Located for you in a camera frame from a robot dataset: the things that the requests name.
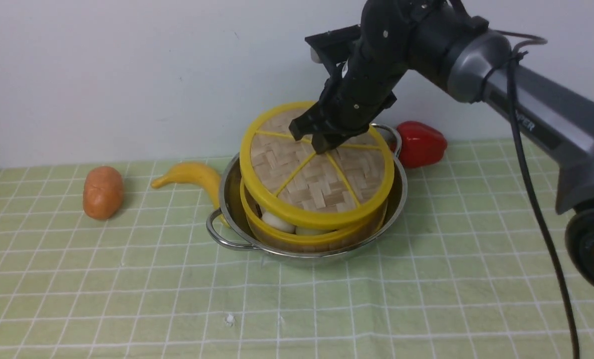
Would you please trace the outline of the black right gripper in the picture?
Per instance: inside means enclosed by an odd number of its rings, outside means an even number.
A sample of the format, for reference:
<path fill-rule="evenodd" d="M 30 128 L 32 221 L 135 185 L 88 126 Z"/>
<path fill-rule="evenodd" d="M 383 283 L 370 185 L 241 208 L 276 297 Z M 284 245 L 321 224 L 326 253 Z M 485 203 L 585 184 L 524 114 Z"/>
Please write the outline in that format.
<path fill-rule="evenodd" d="M 359 25 L 305 38 L 328 71 L 319 100 L 291 121 L 295 141 L 311 135 L 315 153 L 335 150 L 367 130 L 394 102 L 391 92 L 407 71 L 407 47 L 421 0 L 369 0 Z"/>

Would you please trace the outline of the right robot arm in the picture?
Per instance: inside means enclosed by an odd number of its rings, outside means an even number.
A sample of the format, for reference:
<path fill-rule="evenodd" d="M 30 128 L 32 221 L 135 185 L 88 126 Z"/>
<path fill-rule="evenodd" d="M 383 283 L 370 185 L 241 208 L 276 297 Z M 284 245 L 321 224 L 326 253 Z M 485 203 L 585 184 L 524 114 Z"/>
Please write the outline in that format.
<path fill-rule="evenodd" d="M 521 47 L 545 40 L 470 16 L 459 0 L 368 0 L 359 25 L 306 38 L 330 77 L 319 100 L 288 129 L 317 153 L 367 131 L 394 104 L 395 85 L 417 71 L 454 100 L 483 102 L 559 166 L 555 210 L 574 210 L 571 261 L 594 286 L 594 102 L 519 64 Z"/>

